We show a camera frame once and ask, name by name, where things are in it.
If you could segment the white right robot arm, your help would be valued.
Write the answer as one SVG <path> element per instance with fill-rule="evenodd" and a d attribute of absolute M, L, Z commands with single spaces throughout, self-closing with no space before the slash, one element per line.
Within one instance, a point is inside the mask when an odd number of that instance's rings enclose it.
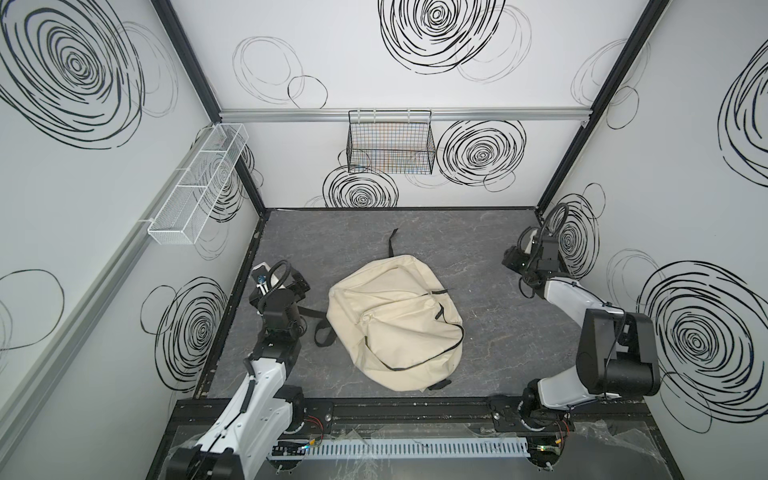
<path fill-rule="evenodd" d="M 653 321 L 600 299 L 559 269 L 558 240 L 529 227 L 505 251 L 502 264 L 532 293 L 558 307 L 581 327 L 575 364 L 531 381 L 518 406 L 532 431 L 564 419 L 575 407 L 599 399 L 654 396 L 662 383 Z"/>

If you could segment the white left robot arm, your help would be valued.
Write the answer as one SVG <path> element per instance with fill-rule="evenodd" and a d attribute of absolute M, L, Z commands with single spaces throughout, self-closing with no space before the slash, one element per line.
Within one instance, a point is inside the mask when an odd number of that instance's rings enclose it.
<path fill-rule="evenodd" d="M 252 299 L 262 319 L 253 351 L 244 360 L 246 376 L 213 425 L 170 457 L 167 479 L 253 479 L 286 431 L 303 425 L 302 389 L 286 383 L 305 331 L 287 280 L 290 265 L 266 263 L 251 272 Z"/>

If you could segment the cream canvas backpack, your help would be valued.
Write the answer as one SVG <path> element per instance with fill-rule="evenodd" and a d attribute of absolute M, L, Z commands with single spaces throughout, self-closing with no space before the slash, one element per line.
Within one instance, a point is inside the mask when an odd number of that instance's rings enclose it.
<path fill-rule="evenodd" d="M 439 391 L 451 384 L 466 339 L 464 321 L 441 281 L 418 258 L 394 252 L 333 285 L 325 312 L 299 313 L 319 322 L 317 347 L 340 341 L 354 366 L 396 392 Z"/>

